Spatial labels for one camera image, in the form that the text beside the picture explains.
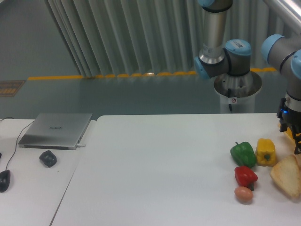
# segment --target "red bell pepper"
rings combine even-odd
[[[254,182],[258,179],[257,175],[247,166],[240,166],[234,169],[235,179],[239,186],[254,190]]]

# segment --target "computer mouse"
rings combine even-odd
[[[6,170],[0,173],[0,192],[5,192],[10,183],[10,171]]]

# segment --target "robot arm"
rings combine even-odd
[[[301,1],[264,0],[297,33],[301,32]],[[285,38],[274,34],[268,37],[261,53],[265,60],[275,67],[288,81],[287,94],[281,99],[277,117],[280,132],[292,131],[295,140],[295,154],[301,154],[301,35]]]
[[[227,11],[233,0],[198,0],[198,3],[205,14],[205,33],[203,48],[194,58],[195,69],[203,79],[218,76],[214,89],[220,96],[243,101],[260,90],[262,81],[250,71],[251,45],[248,42],[235,39],[222,47]],[[221,109],[221,113],[235,110],[230,103],[228,109]]]

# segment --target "silver laptop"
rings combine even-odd
[[[90,113],[41,113],[21,138],[19,146],[75,150],[91,116]]]

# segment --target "brown egg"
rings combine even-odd
[[[240,200],[242,202],[248,202],[248,201],[252,200],[252,198],[253,198],[252,191],[247,187],[237,187],[234,190],[234,193],[235,193],[236,197],[238,198],[238,200]]]

